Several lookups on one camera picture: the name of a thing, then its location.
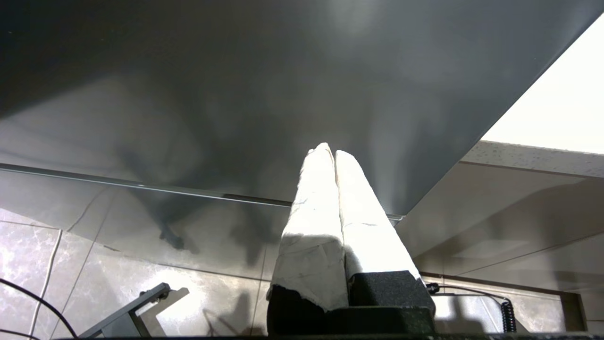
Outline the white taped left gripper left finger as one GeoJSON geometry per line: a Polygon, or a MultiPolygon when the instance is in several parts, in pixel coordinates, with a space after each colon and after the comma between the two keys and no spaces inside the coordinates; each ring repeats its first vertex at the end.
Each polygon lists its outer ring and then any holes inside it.
{"type": "Polygon", "coordinates": [[[325,334],[330,314],[349,307],[335,159],[310,149],[278,248],[267,292],[270,336],[325,334]]]}

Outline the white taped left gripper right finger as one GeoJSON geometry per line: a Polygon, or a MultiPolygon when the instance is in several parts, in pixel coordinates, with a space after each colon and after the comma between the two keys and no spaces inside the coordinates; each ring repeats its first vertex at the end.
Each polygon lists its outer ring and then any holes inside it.
{"type": "Polygon", "coordinates": [[[358,161],[339,150],[335,171],[349,304],[425,308],[433,314],[426,284],[358,161]]]}

